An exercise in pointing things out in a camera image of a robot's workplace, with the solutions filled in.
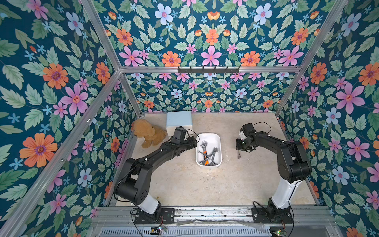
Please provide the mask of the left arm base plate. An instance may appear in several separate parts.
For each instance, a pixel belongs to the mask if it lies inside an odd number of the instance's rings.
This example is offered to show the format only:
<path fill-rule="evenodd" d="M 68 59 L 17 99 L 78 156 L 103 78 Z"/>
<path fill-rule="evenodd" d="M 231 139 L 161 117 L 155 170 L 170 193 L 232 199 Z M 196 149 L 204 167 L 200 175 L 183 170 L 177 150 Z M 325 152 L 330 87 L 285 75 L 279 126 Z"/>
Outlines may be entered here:
<path fill-rule="evenodd" d="M 138 209 L 133 220 L 135 224 L 172 224 L 174 218 L 174 208 L 158 208 L 154 214 Z"/>

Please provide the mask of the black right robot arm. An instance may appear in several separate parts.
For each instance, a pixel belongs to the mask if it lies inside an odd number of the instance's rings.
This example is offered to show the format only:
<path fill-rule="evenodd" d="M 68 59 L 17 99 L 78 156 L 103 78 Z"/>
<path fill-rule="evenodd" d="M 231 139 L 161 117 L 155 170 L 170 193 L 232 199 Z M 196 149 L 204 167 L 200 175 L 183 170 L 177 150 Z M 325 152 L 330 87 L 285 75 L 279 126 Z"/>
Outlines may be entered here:
<path fill-rule="evenodd" d="M 274 195 L 268 201 L 269 210 L 282 211 L 290 207 L 299 185 L 311 174 L 312 168 L 303 145 L 278 139 L 266 132 L 239 132 L 238 151 L 252 152 L 258 147 L 277 155 L 277 170 L 281 177 Z"/>

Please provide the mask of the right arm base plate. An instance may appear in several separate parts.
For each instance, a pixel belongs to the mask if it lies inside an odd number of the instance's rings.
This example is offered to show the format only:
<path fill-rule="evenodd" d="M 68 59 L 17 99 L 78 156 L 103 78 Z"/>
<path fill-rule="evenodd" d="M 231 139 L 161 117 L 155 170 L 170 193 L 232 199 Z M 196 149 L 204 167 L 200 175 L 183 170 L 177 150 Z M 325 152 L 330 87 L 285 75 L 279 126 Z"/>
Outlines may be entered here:
<path fill-rule="evenodd" d="M 268 208 L 253 207 L 252 218 L 256 223 L 264 224 L 293 224 L 294 218 L 290 207 L 278 209 L 269 206 Z"/>

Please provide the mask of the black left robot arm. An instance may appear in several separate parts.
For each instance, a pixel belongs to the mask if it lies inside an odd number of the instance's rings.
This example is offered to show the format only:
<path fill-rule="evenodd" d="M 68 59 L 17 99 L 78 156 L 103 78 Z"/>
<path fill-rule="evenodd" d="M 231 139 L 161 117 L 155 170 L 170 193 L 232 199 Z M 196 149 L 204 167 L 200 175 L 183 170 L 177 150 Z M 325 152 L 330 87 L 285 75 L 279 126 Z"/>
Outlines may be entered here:
<path fill-rule="evenodd" d="M 160 202 L 149 193 L 153 172 L 165 162 L 196 146 L 197 140 L 193 136 L 185 140 L 172 137 L 145 157 L 137 160 L 129 158 L 123 167 L 126 174 L 115 185 L 114 194 L 133 203 L 145 213 L 154 215 L 159 212 Z"/>

